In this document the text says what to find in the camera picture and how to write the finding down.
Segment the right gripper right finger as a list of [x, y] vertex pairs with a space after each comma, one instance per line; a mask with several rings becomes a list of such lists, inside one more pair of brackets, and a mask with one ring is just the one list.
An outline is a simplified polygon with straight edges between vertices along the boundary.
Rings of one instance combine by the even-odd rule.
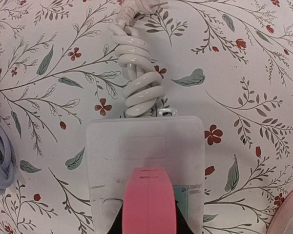
[[193, 231], [188, 226], [185, 218], [183, 217], [178, 207], [178, 201], [175, 201], [175, 210], [176, 210], [176, 233], [177, 234], [193, 234]]

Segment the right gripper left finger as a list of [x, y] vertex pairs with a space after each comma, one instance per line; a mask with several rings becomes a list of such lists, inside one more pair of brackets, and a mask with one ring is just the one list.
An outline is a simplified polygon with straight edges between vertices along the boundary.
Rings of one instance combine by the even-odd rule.
[[120, 210], [107, 234], [122, 234], [122, 218], [123, 218], [123, 205], [120, 207]]

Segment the pink plug adapter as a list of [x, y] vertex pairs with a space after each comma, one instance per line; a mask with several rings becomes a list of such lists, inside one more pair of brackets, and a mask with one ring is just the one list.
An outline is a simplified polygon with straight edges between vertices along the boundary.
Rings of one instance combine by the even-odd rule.
[[173, 186], [164, 168], [132, 171], [124, 193], [122, 233], [177, 233]]

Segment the white power strip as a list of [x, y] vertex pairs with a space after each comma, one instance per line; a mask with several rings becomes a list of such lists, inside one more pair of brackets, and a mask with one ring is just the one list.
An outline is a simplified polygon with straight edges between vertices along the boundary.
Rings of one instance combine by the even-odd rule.
[[205, 145], [198, 117], [94, 120], [86, 128], [85, 152], [95, 233], [111, 228], [135, 168], [164, 168], [188, 226], [201, 233]]

